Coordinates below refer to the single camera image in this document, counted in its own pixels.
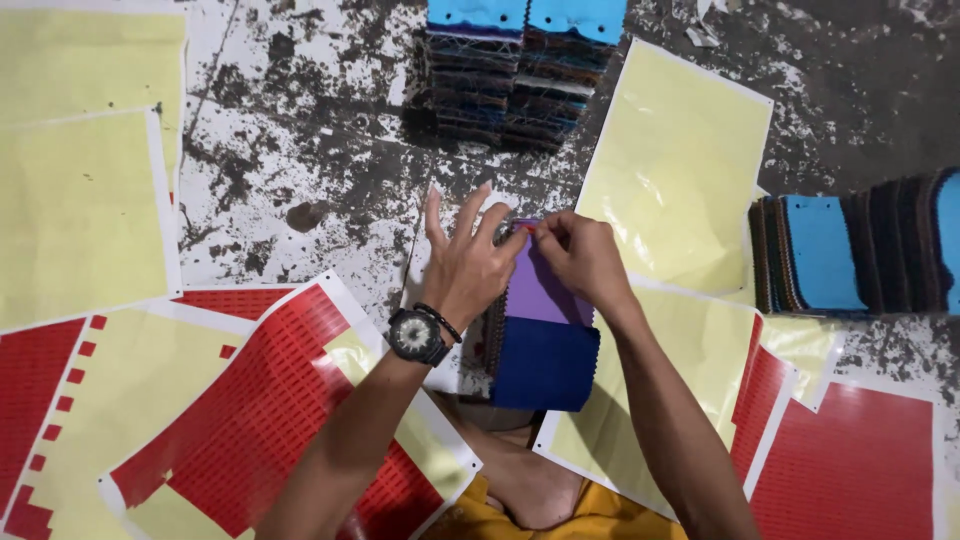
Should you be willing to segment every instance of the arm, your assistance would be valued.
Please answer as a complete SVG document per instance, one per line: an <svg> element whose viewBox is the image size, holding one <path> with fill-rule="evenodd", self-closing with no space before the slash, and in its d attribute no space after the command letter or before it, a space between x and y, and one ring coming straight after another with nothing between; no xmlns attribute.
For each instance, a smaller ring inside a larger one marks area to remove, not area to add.
<svg viewBox="0 0 960 540"><path fill-rule="evenodd" d="M610 224L567 210L543 220L536 234L561 281L594 304L610 326L636 440L686 534L759 538L723 441L647 324Z"/></svg>
<svg viewBox="0 0 960 540"><path fill-rule="evenodd" d="M526 233L521 233L493 247L493 234L510 211L503 203L487 210L476 235L471 234L489 194L488 185L470 194L450 239L440 226L440 194L431 188L427 198L431 254L422 301L458 330L503 292L526 242ZM442 334L447 345L453 343L446 330ZM333 538L376 478L400 419L429 371L427 365L387 353L307 445L274 505L256 526L257 540Z"/></svg>

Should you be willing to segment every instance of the purple fabric swatch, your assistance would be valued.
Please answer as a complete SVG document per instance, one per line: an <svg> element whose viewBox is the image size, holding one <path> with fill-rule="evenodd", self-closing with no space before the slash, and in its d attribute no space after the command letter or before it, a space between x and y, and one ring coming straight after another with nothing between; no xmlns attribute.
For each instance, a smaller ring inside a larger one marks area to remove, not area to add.
<svg viewBox="0 0 960 540"><path fill-rule="evenodd" d="M514 231L538 222L536 219L517 219ZM537 240L532 234L527 236L527 245L516 258L516 271L507 285L506 314L551 323L593 326L593 306L560 283L537 249Z"/></svg>

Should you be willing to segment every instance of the person's left hand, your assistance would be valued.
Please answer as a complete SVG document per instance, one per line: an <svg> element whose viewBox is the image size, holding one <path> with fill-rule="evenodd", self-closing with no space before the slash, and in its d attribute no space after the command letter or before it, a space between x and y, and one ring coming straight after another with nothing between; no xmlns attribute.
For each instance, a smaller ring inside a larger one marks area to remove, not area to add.
<svg viewBox="0 0 960 540"><path fill-rule="evenodd" d="M472 233L477 212L490 191L490 185L483 184L469 194L457 214L452 238L446 237L440 225L440 193L431 186L427 195L426 237L431 249L421 301L459 332L507 288L516 256L527 241L526 229L520 229L503 245L493 246L496 228L511 210L503 203L491 206L476 234Z"/></svg>

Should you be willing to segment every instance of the watch face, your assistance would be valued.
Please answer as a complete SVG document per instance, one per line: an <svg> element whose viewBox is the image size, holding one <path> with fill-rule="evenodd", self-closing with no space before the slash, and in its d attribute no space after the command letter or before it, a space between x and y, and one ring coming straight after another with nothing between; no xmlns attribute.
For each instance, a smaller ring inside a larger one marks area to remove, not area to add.
<svg viewBox="0 0 960 540"><path fill-rule="evenodd" d="M440 339L440 325L433 317L418 311L406 311L390 327L390 344L401 358L424 359Z"/></svg>

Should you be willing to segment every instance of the blue fabric swatch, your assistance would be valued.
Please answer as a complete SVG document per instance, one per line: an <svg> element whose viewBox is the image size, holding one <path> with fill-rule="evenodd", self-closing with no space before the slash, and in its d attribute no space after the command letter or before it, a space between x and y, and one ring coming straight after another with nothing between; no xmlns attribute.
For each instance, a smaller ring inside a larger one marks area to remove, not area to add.
<svg viewBox="0 0 960 540"><path fill-rule="evenodd" d="M860 310L847 223L838 197L787 195L797 288L811 309Z"/></svg>
<svg viewBox="0 0 960 540"><path fill-rule="evenodd" d="M517 0L428 0L426 20L522 31L526 11L527 3Z"/></svg>
<svg viewBox="0 0 960 540"><path fill-rule="evenodd" d="M595 328L505 317L491 404L579 411L590 396L599 351Z"/></svg>
<svg viewBox="0 0 960 540"><path fill-rule="evenodd" d="M529 24L545 32L576 31L616 45L626 13L627 0L531 0Z"/></svg>
<svg viewBox="0 0 960 540"><path fill-rule="evenodd" d="M944 181L936 204L940 250L953 276L953 287L947 291L947 312L960 315L960 172Z"/></svg>

